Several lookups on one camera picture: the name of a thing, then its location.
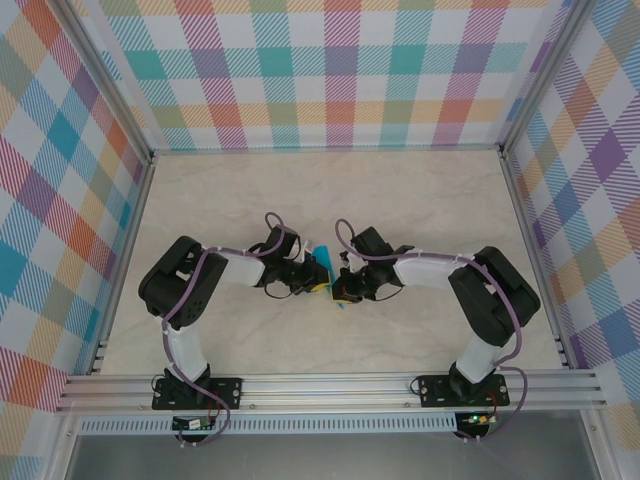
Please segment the blue paper sheet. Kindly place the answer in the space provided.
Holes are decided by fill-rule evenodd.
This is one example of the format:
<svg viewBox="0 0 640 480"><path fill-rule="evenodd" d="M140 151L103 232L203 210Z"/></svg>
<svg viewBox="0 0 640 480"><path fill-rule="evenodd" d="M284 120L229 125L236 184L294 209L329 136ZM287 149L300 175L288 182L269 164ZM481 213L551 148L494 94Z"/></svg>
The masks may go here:
<svg viewBox="0 0 640 480"><path fill-rule="evenodd" d="M329 294L330 299L333 299L332 286L333 286L333 283L335 281L336 276L335 276L334 269L333 269L333 266L332 266L329 248L326 245L316 246L312 251L312 255L316 258L316 261L320 265L322 265L323 267L325 267L327 269L327 272L328 272L328 275L329 275L329 285L326 287L326 290L327 290L327 292Z"/></svg>

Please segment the grey metal panel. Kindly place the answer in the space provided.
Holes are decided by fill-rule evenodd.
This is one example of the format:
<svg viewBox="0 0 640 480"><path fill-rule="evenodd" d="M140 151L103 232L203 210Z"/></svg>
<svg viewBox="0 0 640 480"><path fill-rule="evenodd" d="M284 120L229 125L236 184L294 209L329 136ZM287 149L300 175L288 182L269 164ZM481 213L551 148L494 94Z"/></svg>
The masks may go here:
<svg viewBox="0 0 640 480"><path fill-rule="evenodd" d="M580 442L463 444L421 434L83 436L65 480L600 480Z"/></svg>

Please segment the aluminium mounting rail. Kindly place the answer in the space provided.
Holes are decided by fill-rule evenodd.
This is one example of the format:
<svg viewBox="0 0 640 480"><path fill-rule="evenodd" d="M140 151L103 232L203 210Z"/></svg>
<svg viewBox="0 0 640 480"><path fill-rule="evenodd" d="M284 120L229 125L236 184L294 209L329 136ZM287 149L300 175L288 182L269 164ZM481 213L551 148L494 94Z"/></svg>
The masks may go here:
<svg viewBox="0 0 640 480"><path fill-rule="evenodd" d="M534 370L525 374L501 370L510 405L526 410L601 409L607 401L590 370ZM420 411L417 374L237 374L242 394L236 413L392 413ZM60 413L149 413L151 375L72 376L58 402Z"/></svg>

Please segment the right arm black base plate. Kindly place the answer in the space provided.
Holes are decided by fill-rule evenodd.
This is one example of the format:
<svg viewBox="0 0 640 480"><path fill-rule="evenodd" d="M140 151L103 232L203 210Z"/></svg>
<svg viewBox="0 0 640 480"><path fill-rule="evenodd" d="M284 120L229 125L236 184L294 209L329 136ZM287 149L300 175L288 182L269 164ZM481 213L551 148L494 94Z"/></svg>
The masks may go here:
<svg viewBox="0 0 640 480"><path fill-rule="evenodd" d="M503 375L490 374L479 383L461 375L421 375L418 396L423 408L432 407L503 407L510 397Z"/></svg>

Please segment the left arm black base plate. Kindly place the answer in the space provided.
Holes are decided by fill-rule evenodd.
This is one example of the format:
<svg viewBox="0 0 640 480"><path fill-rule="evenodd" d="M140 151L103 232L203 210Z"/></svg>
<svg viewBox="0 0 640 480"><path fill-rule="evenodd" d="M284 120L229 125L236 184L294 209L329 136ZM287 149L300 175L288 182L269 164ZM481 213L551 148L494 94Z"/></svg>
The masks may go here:
<svg viewBox="0 0 640 480"><path fill-rule="evenodd" d="M237 410L242 394L241 378L210 377L205 387L222 399L231 410ZM208 410L212 399L172 376L157 378L152 386L152 410Z"/></svg>

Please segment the aluminium side rail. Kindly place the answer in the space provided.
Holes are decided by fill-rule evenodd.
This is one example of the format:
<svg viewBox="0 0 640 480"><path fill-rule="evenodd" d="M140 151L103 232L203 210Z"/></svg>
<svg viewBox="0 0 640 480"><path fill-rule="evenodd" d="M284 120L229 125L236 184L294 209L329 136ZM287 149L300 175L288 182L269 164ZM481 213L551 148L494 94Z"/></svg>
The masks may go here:
<svg viewBox="0 0 640 480"><path fill-rule="evenodd" d="M571 351L571 348L566 346L564 327L559 320L558 311L556 309L552 291L545 276L542 256L536 243L534 230L529 224L527 218L524 200L516 184L515 177L509 164L507 155L502 150L499 150L498 158L505 179L506 187L509 191L515 215L524 240L527 255L532 266L534 279L536 282L536 286L538 287L539 297L541 299L547 321L550 325L556 349L558 350L561 365L565 369L573 369L573 353Z"/></svg>
<svg viewBox="0 0 640 480"><path fill-rule="evenodd" d="M152 152L150 159L146 162L143 169L139 192L125 231L126 236L124 237L123 248L114 270L115 276L112 287L107 298L105 311L100 317L97 325L96 337L91 343L90 355L86 361L84 375L92 375L101 370L101 367L99 366L101 358L99 357L98 352L107 346L109 336L113 328L118 304L122 295L127 271L141 225L142 216L151 190L156 163L157 155Z"/></svg>

